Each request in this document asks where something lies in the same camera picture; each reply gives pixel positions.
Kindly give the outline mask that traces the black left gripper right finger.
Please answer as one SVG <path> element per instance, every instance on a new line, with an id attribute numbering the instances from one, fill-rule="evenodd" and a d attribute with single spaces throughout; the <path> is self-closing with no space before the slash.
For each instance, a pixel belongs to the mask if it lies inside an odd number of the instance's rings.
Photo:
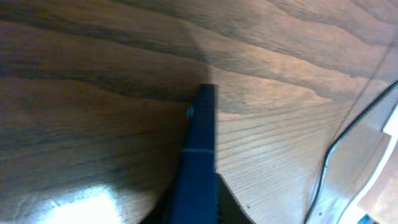
<path id="1" fill-rule="evenodd" d="M 217 224 L 253 224 L 221 174 L 218 178 Z"/>

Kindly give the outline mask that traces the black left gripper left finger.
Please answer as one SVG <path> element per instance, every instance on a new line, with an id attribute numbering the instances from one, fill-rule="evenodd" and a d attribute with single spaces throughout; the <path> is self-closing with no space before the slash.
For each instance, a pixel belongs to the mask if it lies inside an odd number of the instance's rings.
<path id="1" fill-rule="evenodd" d="M 169 186 L 140 224 L 174 224 L 175 187 Z"/>

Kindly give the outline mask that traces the blue Galaxy smartphone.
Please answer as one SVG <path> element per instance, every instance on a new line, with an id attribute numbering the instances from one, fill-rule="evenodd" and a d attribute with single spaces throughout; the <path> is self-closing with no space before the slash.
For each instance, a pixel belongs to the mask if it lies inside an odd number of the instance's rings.
<path id="1" fill-rule="evenodd" d="M 217 221 L 215 171 L 216 86 L 201 84 L 191 108 L 187 136 L 166 222 L 212 224 Z"/>

